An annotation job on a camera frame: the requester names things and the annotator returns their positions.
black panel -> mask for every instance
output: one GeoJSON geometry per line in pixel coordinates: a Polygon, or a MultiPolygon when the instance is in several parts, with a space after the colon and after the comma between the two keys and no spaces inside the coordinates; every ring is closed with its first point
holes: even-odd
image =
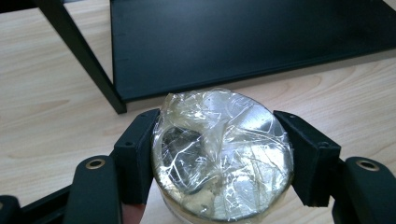
{"type": "Polygon", "coordinates": [[[113,0],[124,101],[396,48],[378,0],[113,0]]]}

metal screw hole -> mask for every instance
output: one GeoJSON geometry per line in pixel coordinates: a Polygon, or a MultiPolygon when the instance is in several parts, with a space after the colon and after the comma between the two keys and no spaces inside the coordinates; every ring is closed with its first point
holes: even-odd
{"type": "Polygon", "coordinates": [[[85,167],[87,169],[94,170],[94,169],[101,168],[102,166],[105,165],[105,163],[106,162],[102,159],[95,159],[95,160],[87,162],[87,164],[85,164],[85,167]]]}
{"type": "Polygon", "coordinates": [[[356,164],[359,165],[359,167],[368,170],[368,171],[379,171],[379,167],[370,161],[356,161],[356,164]]]}

